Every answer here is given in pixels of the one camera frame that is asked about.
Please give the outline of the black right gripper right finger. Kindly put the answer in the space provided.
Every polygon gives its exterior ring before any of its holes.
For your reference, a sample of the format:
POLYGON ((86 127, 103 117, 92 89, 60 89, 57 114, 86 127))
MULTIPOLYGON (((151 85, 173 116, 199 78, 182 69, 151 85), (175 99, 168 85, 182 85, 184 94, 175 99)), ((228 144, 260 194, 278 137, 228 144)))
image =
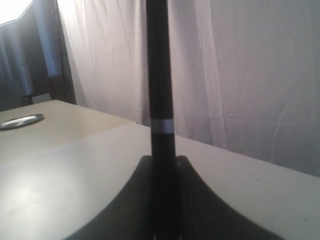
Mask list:
POLYGON ((186 156, 178 156, 183 240, 280 240, 241 215, 203 181, 186 156))

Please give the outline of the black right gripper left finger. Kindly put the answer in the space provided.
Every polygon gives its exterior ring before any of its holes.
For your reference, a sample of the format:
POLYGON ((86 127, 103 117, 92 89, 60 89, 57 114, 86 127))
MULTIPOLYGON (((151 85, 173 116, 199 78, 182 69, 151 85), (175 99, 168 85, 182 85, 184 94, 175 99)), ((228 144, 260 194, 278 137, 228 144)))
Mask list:
POLYGON ((117 196, 68 240, 152 240, 152 157, 143 156, 117 196))

